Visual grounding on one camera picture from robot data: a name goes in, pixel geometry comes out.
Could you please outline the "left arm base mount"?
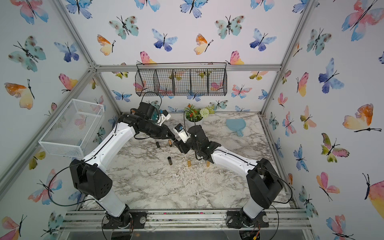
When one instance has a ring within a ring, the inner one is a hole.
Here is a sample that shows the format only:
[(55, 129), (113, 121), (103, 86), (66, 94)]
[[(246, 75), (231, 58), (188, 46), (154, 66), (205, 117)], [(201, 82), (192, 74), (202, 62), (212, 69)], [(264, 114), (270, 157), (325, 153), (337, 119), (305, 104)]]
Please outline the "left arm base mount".
[(137, 211), (124, 211), (120, 217), (112, 217), (106, 214), (102, 227), (107, 230), (141, 230), (145, 228), (147, 216), (146, 212)]

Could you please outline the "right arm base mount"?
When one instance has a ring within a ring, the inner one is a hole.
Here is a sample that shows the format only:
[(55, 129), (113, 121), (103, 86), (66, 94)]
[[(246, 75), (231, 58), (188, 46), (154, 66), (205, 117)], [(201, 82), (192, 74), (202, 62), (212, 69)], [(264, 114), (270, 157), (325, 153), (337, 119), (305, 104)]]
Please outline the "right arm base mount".
[(266, 212), (260, 212), (256, 217), (251, 218), (243, 210), (227, 211), (226, 226), (232, 229), (245, 227), (268, 228), (269, 219)]

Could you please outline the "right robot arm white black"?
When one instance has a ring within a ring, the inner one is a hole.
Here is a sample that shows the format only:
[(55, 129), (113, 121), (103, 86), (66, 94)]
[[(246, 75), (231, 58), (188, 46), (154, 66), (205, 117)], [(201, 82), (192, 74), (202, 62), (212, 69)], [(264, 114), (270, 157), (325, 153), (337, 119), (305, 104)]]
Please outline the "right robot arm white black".
[(250, 198), (242, 207), (246, 218), (253, 220), (268, 209), (283, 189), (284, 182), (269, 160), (251, 160), (229, 151), (221, 144), (210, 141), (200, 125), (186, 131), (179, 124), (174, 132), (181, 139), (175, 142), (180, 152), (186, 154), (193, 150), (198, 160), (227, 168), (246, 179), (250, 191)]

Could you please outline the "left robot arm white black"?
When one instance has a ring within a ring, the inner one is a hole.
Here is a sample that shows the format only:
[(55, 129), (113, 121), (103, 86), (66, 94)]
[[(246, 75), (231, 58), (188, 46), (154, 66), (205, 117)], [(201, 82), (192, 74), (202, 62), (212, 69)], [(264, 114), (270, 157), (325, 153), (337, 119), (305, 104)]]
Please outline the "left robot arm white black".
[(170, 118), (166, 110), (161, 111), (146, 102), (122, 114), (112, 131), (91, 153), (70, 164), (74, 187), (93, 197), (110, 217), (127, 216), (129, 207), (113, 191), (113, 181), (107, 175), (109, 165), (126, 142), (140, 133), (152, 139), (174, 141), (175, 135), (164, 124)]

